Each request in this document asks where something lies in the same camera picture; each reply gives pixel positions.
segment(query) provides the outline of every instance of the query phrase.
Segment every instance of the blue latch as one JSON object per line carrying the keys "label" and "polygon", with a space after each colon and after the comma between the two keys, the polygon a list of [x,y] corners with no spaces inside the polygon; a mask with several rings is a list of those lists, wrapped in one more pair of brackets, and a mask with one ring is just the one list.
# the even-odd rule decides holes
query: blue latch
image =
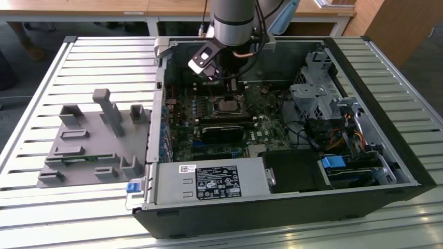
{"label": "blue latch", "polygon": [[128,183],[125,187],[126,193],[138,193],[141,192],[141,183]]}
{"label": "blue latch", "polygon": [[322,168],[342,168],[345,163],[341,156],[324,157],[321,159]]}

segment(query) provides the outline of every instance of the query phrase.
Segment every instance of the copper pipe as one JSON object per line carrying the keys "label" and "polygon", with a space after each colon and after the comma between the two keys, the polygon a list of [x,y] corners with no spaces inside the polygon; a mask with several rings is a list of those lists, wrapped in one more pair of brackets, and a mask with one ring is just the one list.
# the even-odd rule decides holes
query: copper pipe
{"label": "copper pipe", "polygon": [[233,53],[233,56],[240,58],[240,59],[244,59],[244,58],[249,58],[253,56],[253,53],[245,53],[245,54],[240,54],[237,52],[232,52]]}

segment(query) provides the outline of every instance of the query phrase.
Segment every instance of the power supply label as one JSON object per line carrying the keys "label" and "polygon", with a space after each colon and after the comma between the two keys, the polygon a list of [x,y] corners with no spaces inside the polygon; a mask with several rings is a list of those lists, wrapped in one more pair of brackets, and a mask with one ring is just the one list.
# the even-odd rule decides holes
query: power supply label
{"label": "power supply label", "polygon": [[236,166],[196,168],[194,179],[200,201],[241,196]]}

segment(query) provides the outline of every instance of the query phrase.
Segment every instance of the wooden table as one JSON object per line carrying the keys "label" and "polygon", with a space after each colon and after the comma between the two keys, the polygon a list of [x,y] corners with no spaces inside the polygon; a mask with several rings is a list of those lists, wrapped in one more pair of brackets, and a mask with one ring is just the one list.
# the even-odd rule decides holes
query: wooden table
{"label": "wooden table", "polygon": [[145,21],[149,0],[0,0],[0,21]]}
{"label": "wooden table", "polygon": [[[201,21],[205,0],[149,0],[146,8],[146,24],[150,36],[158,36],[158,22],[197,22]],[[210,4],[206,8],[209,20]],[[349,18],[355,16],[352,9],[318,8],[313,0],[300,0],[292,22],[333,23],[330,36],[341,36]]]}

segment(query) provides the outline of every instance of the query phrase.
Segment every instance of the green circuit board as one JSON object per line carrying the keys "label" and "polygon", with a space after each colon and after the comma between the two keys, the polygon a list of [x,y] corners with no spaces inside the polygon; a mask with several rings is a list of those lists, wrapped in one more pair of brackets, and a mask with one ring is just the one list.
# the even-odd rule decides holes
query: green circuit board
{"label": "green circuit board", "polygon": [[194,119],[216,118],[224,114],[212,109],[217,98],[221,96],[194,96],[186,92],[177,97],[169,124],[173,161],[250,157],[250,145],[264,145],[268,151],[292,148],[278,114],[281,91],[268,91],[262,83],[248,84],[244,93],[234,96],[241,102],[241,110],[237,114],[226,113],[250,117],[250,126],[244,129],[241,140],[234,143],[204,144],[200,134],[206,126],[196,124]]}

